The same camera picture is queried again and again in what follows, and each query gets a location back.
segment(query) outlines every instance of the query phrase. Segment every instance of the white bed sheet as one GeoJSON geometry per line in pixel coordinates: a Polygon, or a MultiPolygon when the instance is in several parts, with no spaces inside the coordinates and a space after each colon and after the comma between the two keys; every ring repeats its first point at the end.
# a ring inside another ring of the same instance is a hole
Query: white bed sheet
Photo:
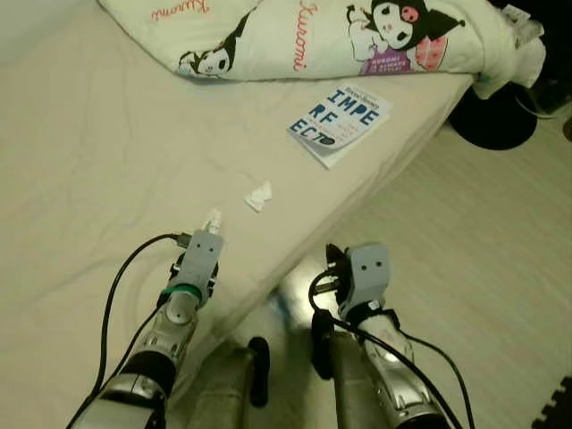
{"type": "MultiPolygon", "coordinates": [[[[218,207],[220,281],[189,374],[306,249],[407,165],[472,82],[350,79],[392,101],[391,119],[326,171],[286,127],[338,81],[198,85],[154,62],[96,5],[70,14],[0,68],[2,427],[64,426],[91,387],[122,260],[157,233],[200,227],[218,207]],[[243,197],[265,180],[273,200],[256,214],[243,197]]],[[[109,366],[178,253],[157,245],[127,273],[109,366]]]]}

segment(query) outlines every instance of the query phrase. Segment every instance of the light wooden floor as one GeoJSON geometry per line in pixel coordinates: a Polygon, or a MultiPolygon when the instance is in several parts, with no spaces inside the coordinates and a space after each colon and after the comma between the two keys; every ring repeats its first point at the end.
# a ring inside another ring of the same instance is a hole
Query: light wooden floor
{"type": "MultiPolygon", "coordinates": [[[[425,151],[330,237],[389,246],[387,305],[406,331],[446,349],[465,376],[483,429],[528,428],[572,372],[572,143],[559,120],[491,152],[444,127],[425,151]]],[[[271,403],[250,427],[336,427],[333,387],[309,366],[309,280],[323,244],[237,329],[273,353],[271,403]]],[[[439,358],[416,362],[466,424],[458,386],[439,358]]]]}

